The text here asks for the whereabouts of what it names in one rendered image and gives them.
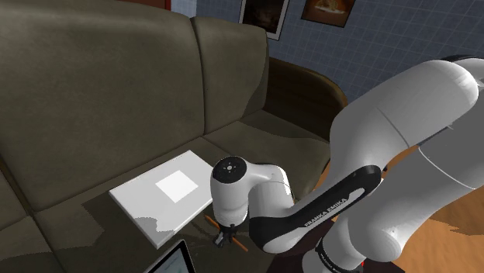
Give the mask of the orange pencil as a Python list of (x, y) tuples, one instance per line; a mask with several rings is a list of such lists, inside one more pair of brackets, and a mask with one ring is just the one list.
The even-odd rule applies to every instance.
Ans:
[[(211, 217), (204, 215), (205, 219), (208, 220), (214, 227), (218, 229), (219, 233), (219, 224), (213, 220)], [(231, 244), (236, 244), (238, 247), (240, 247), (243, 251), (248, 252), (248, 249), (236, 238), (236, 235), (233, 237), (233, 242)]]

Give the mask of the black framed tablet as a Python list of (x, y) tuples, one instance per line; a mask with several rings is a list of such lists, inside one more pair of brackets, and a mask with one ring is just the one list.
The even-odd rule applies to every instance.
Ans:
[(196, 273), (185, 240), (177, 241), (143, 273)]

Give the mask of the white flat book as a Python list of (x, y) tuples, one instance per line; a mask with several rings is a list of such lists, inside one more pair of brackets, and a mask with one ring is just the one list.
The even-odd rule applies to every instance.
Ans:
[(212, 169), (187, 150), (109, 194), (158, 249), (211, 204)]

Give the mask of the olive brown sofa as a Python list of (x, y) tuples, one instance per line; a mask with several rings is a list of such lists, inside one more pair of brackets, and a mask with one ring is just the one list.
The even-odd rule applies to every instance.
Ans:
[(347, 104), (262, 28), (118, 0), (0, 0), (0, 273), (142, 273), (109, 191), (192, 151), (276, 164), (301, 199)]

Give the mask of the dark white framed wall picture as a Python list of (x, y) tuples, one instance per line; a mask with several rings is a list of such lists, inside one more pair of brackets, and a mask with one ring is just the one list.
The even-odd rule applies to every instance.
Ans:
[(289, 0), (241, 0), (239, 23), (264, 29), (267, 37), (279, 40)]

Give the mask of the orange brown wall picture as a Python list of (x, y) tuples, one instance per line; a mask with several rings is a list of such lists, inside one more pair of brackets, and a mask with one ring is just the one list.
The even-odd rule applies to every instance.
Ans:
[(355, 0), (306, 0), (301, 19), (344, 28)]

